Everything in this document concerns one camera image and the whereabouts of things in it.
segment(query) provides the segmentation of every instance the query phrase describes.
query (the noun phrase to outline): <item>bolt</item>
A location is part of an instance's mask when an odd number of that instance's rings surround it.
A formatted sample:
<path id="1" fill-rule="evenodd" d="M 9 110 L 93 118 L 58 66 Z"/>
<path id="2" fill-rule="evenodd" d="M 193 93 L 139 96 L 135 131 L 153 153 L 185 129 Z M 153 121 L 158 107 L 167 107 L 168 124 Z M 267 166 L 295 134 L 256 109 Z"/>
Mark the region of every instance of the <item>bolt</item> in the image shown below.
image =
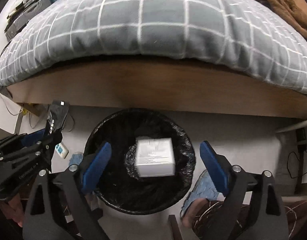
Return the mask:
<path id="1" fill-rule="evenodd" d="M 239 165 L 234 165 L 233 166 L 233 171 L 234 172 L 241 172 L 241 167 Z"/>
<path id="2" fill-rule="evenodd" d="M 69 171 L 76 171 L 78 169 L 78 166 L 76 164 L 73 164 L 69 167 Z"/>
<path id="3" fill-rule="evenodd" d="M 47 173 L 46 170 L 41 170 L 39 171 L 39 176 L 43 177 L 45 176 L 46 173 Z"/>
<path id="4" fill-rule="evenodd" d="M 272 174 L 271 174 L 270 171 L 264 171 L 264 175 L 265 175 L 266 177 L 270 178 Z"/>

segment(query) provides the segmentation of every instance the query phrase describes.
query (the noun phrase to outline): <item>bed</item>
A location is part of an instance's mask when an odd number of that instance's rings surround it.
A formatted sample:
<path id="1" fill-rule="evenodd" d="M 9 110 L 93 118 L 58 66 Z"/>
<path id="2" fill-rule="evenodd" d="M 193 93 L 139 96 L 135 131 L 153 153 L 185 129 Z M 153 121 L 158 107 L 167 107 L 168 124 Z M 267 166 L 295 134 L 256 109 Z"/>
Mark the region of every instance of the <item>bed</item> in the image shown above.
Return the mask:
<path id="1" fill-rule="evenodd" d="M 255 0 L 58 0 L 1 55 L 3 87 L 17 103 L 307 118 L 307 42 Z"/>

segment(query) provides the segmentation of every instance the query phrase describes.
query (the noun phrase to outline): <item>brown blanket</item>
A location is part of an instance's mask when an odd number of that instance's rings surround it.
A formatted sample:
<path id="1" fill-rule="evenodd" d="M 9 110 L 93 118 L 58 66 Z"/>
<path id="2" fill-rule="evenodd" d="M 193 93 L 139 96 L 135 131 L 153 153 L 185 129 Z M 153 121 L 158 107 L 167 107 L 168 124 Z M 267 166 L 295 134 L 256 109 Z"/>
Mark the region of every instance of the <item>brown blanket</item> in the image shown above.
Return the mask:
<path id="1" fill-rule="evenodd" d="M 307 39 L 307 14 L 295 0 L 268 0 L 272 10 Z"/>

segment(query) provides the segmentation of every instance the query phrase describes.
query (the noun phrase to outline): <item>trash can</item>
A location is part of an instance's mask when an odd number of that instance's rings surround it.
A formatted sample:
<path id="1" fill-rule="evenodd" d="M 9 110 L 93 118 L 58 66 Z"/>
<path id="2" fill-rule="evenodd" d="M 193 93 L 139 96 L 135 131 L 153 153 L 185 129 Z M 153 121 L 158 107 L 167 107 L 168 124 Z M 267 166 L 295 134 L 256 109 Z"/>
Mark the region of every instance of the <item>trash can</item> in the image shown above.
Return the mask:
<path id="1" fill-rule="evenodd" d="M 135 168 L 136 140 L 171 138 L 174 176 L 139 178 Z M 111 159 L 95 193 L 106 205 L 127 214 L 148 215 L 171 207 L 190 189 L 196 158 L 185 131 L 165 115 L 139 108 L 125 109 L 102 120 L 91 133 L 84 154 L 103 141 L 111 144 Z"/>

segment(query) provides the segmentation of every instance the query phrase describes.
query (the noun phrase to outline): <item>hand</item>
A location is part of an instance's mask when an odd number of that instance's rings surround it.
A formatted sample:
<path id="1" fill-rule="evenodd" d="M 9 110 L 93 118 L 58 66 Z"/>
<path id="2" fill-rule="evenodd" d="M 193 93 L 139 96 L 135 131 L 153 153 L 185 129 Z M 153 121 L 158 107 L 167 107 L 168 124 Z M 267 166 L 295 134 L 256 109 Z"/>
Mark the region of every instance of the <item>hand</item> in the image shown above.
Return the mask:
<path id="1" fill-rule="evenodd" d="M 7 219 L 12 219 L 20 227 L 23 225 L 24 212 L 20 201 L 20 195 L 17 194 L 8 203 L 0 201 L 0 209 Z"/>

